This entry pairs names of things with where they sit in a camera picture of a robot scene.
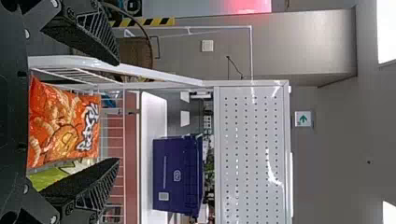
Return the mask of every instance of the yellow black hazard stripe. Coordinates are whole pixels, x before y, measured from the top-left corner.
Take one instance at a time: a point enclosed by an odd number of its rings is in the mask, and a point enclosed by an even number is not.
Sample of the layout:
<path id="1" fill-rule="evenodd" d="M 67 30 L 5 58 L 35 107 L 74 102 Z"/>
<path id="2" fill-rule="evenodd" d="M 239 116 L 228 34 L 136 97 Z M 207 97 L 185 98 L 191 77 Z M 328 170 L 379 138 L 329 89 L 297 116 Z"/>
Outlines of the yellow black hazard stripe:
<path id="1" fill-rule="evenodd" d="M 175 18 L 155 18 L 155 19 L 137 19 L 144 26 L 174 26 Z M 111 27 L 129 27 L 136 26 L 136 23 L 129 18 L 122 21 L 110 21 Z"/>

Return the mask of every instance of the blue plastic crate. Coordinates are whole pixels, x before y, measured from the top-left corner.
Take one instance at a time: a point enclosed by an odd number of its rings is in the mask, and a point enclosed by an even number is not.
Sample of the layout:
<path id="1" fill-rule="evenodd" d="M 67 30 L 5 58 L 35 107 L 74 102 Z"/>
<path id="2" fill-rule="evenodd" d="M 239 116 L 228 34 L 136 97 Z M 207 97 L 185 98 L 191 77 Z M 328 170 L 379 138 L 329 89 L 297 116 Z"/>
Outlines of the blue plastic crate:
<path id="1" fill-rule="evenodd" d="M 202 136 L 155 139 L 153 208 L 198 217 L 204 187 Z"/>

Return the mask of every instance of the white display stand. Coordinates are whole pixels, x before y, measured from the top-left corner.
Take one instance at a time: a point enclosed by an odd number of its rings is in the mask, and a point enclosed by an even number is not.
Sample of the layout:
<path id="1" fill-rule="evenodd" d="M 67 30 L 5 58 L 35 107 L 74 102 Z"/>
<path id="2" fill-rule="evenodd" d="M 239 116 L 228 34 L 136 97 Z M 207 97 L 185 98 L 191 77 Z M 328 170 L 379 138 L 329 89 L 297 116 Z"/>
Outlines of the white display stand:
<path id="1" fill-rule="evenodd" d="M 141 223 L 167 224 L 165 212 L 153 206 L 153 157 L 152 143 L 156 138 L 167 135 L 166 100 L 147 92 L 141 94 L 141 150 L 140 150 L 140 204 Z"/>
<path id="2" fill-rule="evenodd" d="M 141 116 L 141 126 L 136 127 L 140 137 L 139 224 L 167 223 L 167 213 L 152 210 L 152 140 L 166 136 L 166 101 L 145 91 L 213 92 L 216 223 L 291 224 L 287 80 L 204 81 L 127 64 L 115 67 L 86 57 L 51 57 L 29 58 L 29 66 L 37 72 L 81 83 L 59 88 L 85 93 L 133 91 L 140 95 L 141 110 L 135 111 Z M 75 74 L 67 74 L 82 70 L 81 75 L 88 76 L 86 69 L 160 81 L 114 83 L 95 75 L 83 83 Z"/>

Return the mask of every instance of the red light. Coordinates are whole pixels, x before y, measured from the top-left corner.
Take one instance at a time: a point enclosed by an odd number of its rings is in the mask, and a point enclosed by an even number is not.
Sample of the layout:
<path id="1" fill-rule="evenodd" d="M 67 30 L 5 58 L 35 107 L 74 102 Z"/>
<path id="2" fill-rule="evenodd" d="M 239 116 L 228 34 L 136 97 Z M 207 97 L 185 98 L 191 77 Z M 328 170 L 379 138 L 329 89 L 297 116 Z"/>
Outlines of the red light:
<path id="1" fill-rule="evenodd" d="M 271 0 L 231 0 L 230 11 L 233 14 L 271 12 Z"/>

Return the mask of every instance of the perforated white panel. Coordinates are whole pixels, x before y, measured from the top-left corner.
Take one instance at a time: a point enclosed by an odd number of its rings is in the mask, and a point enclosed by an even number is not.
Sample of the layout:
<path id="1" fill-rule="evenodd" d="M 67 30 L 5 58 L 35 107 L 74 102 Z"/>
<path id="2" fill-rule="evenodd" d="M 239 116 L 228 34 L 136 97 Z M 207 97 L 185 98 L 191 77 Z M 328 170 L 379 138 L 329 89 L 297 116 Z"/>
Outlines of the perforated white panel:
<path id="1" fill-rule="evenodd" d="M 222 224 L 286 223 L 283 94 L 282 87 L 219 88 Z"/>

